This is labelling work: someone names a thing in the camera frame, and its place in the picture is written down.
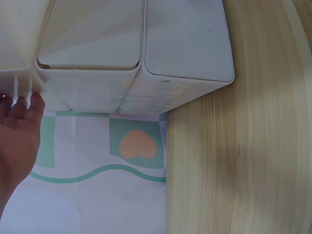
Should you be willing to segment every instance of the finger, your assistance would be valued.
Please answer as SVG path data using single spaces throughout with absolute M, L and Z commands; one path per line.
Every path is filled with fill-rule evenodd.
M 11 97 L 4 97 L 0 100 L 0 124 L 3 123 L 3 120 L 9 115 L 13 99 Z
M 24 119 L 33 122 L 39 131 L 44 108 L 45 103 L 42 97 L 39 94 L 32 94 L 30 107 L 28 108 Z
M 12 107 L 9 113 L 9 117 L 15 117 L 16 119 L 24 119 L 27 111 L 27 100 L 20 97 L 16 104 Z

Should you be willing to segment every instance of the orange heart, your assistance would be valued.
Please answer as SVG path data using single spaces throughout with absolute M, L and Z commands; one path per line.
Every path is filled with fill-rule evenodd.
M 120 152 L 123 157 L 128 159 L 137 156 L 152 158 L 157 153 L 157 146 L 153 139 L 145 132 L 132 130 L 122 139 Z

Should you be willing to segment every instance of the wooden table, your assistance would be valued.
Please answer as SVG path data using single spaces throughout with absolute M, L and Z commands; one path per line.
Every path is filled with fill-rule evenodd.
M 311 234 L 312 2 L 224 5 L 236 78 L 169 114 L 167 234 Z

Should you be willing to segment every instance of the human hand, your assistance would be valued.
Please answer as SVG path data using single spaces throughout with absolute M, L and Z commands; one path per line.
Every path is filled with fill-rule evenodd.
M 11 196 L 31 172 L 40 146 L 40 125 L 45 103 L 33 94 L 31 105 L 0 94 L 0 195 Z

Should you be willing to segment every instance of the wood grain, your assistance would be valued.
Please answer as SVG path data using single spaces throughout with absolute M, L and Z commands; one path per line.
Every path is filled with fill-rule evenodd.
M 232 85 L 169 114 L 168 234 L 307 234 L 311 2 L 224 0 Z

